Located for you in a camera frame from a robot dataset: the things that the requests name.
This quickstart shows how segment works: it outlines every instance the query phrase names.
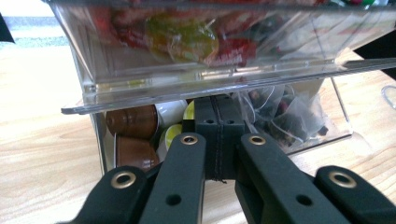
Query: transparent lid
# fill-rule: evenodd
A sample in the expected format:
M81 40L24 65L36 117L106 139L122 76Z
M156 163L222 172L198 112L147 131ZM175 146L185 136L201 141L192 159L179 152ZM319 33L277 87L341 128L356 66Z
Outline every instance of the transparent lid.
M313 0L46 1L69 38L87 114L384 69L339 62L394 30L396 7Z

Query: wooden table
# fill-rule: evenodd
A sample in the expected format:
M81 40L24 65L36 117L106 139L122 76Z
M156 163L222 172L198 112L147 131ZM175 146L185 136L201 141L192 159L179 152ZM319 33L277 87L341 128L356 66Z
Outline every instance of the wooden table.
M0 223L72 219L101 169L90 117L60 112L81 93L69 48L3 49L0 80ZM311 175L344 166L396 203L396 110L381 96L396 82L379 71L335 81L356 134L290 158ZM208 182L204 204L206 223L246 222L232 181Z

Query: plastic bag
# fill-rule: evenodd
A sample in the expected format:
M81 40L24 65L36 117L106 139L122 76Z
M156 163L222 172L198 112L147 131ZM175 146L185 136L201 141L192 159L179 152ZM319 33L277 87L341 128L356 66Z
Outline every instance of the plastic bag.
M295 93L292 86L273 86L234 95L252 133L269 133L283 149L293 149L326 134L317 95Z

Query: brass grommet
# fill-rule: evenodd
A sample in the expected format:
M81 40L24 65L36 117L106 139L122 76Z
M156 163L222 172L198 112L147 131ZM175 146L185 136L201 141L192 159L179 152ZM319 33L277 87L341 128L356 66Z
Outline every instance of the brass grommet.
M116 173L111 179L111 186L115 189L126 189L136 181L136 175L129 171L121 171Z
M262 146L266 143L265 138L260 136L250 136L248 141L256 146Z
M342 188L354 189L358 186L358 183L352 177L341 172L332 171L329 173L329 178L334 184Z
M184 145L194 145L198 142L198 138L193 135L186 135L181 138L181 143Z

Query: brown coffee capsule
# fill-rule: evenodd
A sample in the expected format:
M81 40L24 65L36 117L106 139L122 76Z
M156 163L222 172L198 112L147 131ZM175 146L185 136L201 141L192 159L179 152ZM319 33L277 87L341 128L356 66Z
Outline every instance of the brown coffee capsule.
M150 139L158 128L158 115L155 105L108 111L106 124L114 136L118 133L123 136Z
M158 156L149 141L116 136L116 165L134 166L147 171L159 163Z

